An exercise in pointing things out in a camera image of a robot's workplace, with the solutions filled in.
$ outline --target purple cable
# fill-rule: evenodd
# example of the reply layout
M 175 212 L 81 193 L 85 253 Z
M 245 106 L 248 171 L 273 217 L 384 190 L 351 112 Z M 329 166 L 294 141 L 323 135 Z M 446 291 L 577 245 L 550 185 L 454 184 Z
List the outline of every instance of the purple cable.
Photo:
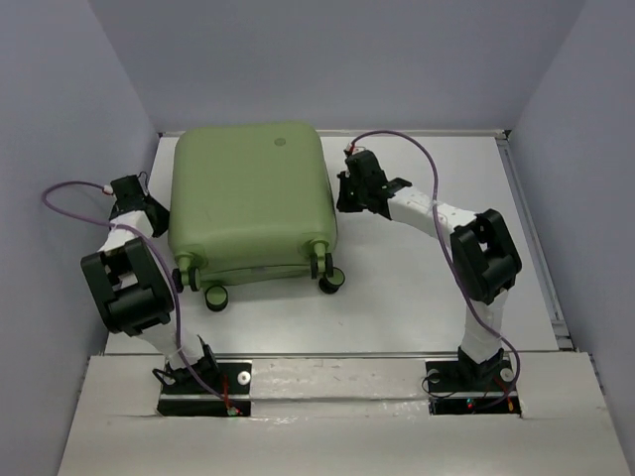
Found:
M 63 181 L 61 183 L 56 183 L 55 185 L 50 186 L 49 188 L 47 188 L 46 190 L 44 190 L 42 192 L 42 203 L 46 207 L 51 209 L 52 211 L 55 211 L 55 212 L 57 212 L 57 213 L 59 213 L 61 215 L 67 216 L 69 218 L 74 218 L 75 220 L 83 221 L 85 223 L 90 223 L 92 225 L 105 226 L 107 228 L 114 228 L 115 227 L 115 225 L 113 225 L 109 221 L 95 220 L 93 218 L 88 218 L 87 216 L 78 215 L 76 213 L 72 213 L 70 211 L 63 210 L 63 209 L 59 208 L 58 206 L 53 205 L 52 203 L 49 202 L 49 194 L 51 192 L 53 192 L 53 191 L 55 191 L 55 190 L 57 190 L 59 188 L 64 188 L 64 187 L 71 186 L 71 185 L 92 186 L 93 188 L 98 188 L 100 190 L 103 190 L 103 186 L 102 185 L 99 185 L 97 183 L 93 183 L 91 181 L 83 181 L 83 180 Z M 205 391 L 207 391 L 207 392 L 211 393 L 212 395 L 214 395 L 216 397 L 219 397 L 221 400 L 223 400 L 223 396 L 221 396 L 215 389 L 213 389 L 208 384 L 206 384 L 205 381 L 196 373 L 196 370 L 190 365 L 190 362 L 188 362 L 188 359 L 186 358 L 186 354 L 183 352 L 183 350 L 181 350 L 181 347 L 183 345 L 182 337 L 181 337 L 181 333 L 182 333 L 182 330 L 181 330 L 181 326 L 182 326 L 181 325 L 181 302 L 179 301 L 179 293 L 177 292 L 177 287 L 175 286 L 175 282 L 172 279 L 172 274 L 170 273 L 170 268 L 168 267 L 168 263 L 166 263 L 166 261 L 163 259 L 163 257 L 159 253 L 159 250 L 157 250 L 156 246 L 152 243 L 152 241 L 150 239 L 148 239 L 148 237 L 146 237 L 139 230 L 137 230 L 136 228 L 133 228 L 132 226 L 125 225 L 125 224 L 120 224 L 120 225 L 117 225 L 116 227 L 117 228 L 121 228 L 122 230 L 130 231 L 134 235 L 136 235 L 139 238 L 141 238 L 144 241 L 144 243 L 146 245 L 148 245 L 148 248 L 150 248 L 150 251 L 152 251 L 152 254 L 155 255 L 155 258 L 157 258 L 157 261 L 159 262 L 159 266 L 161 266 L 161 269 L 163 270 L 163 273 L 166 276 L 166 279 L 168 280 L 168 284 L 170 285 L 170 291 L 172 293 L 172 298 L 173 298 L 173 300 L 175 302 L 175 315 L 176 315 L 176 321 L 177 321 L 177 348 L 179 349 L 178 350 L 179 356 L 183 360 L 184 364 L 186 364 L 186 368 L 188 369 L 188 371 L 190 371 L 191 375 L 198 382 L 198 384 Z
M 494 407 L 500 404 L 501 402 L 503 402 L 504 400 L 506 400 L 516 388 L 518 377 L 520 377 L 520 355 L 518 354 L 516 347 L 514 347 L 512 343 L 509 340 L 507 340 L 505 336 L 501 335 L 500 332 L 498 332 L 496 329 L 493 329 L 492 327 L 487 325 L 487 323 L 484 322 L 483 319 L 481 319 L 481 317 L 478 315 L 478 312 L 474 308 L 474 304 L 469 298 L 469 294 L 467 293 L 467 290 L 465 289 L 465 285 L 461 282 L 460 277 L 458 276 L 458 271 L 454 267 L 452 258 L 449 255 L 447 246 L 445 245 L 444 235 L 441 230 L 441 222 L 439 220 L 439 212 L 437 211 L 437 196 L 439 194 L 439 172 L 437 171 L 437 165 L 435 164 L 433 156 L 430 155 L 428 150 L 424 146 L 422 146 L 421 143 L 419 143 L 416 139 L 413 139 L 412 137 L 410 137 L 408 134 L 404 134 L 403 132 L 398 132 L 398 131 L 391 131 L 388 129 L 380 129 L 376 131 L 365 132 L 364 134 L 361 134 L 357 136 L 355 139 L 353 139 L 350 144 L 352 148 L 354 148 L 355 143 L 359 141 L 360 139 L 363 139 L 368 136 L 376 136 L 379 134 L 387 134 L 390 136 L 397 136 L 397 137 L 401 137 L 402 139 L 406 139 L 408 142 L 414 144 L 428 158 L 430 167 L 433 170 L 433 221 L 435 222 L 435 230 L 437 231 L 437 239 L 439 240 L 439 243 L 441 244 L 441 251 L 444 253 L 447 266 L 449 267 L 449 270 L 454 276 L 454 280 L 456 281 L 456 285 L 458 286 L 458 289 L 460 290 L 460 293 L 462 294 L 463 299 L 465 299 L 467 308 L 474 316 L 474 319 L 476 319 L 476 322 L 478 322 L 478 325 L 480 325 L 482 328 L 484 328 L 487 332 L 489 332 L 494 337 L 504 342 L 505 345 L 509 347 L 509 350 L 512 352 L 512 354 L 514 354 L 514 358 L 516 359 L 516 374 L 514 375 L 514 378 L 512 379 L 512 381 L 509 383 L 507 389 L 504 391 L 503 396 L 497 399 L 496 401 L 492 402 L 491 404 L 487 404 L 481 407 L 479 410 L 485 410 L 485 409 Z

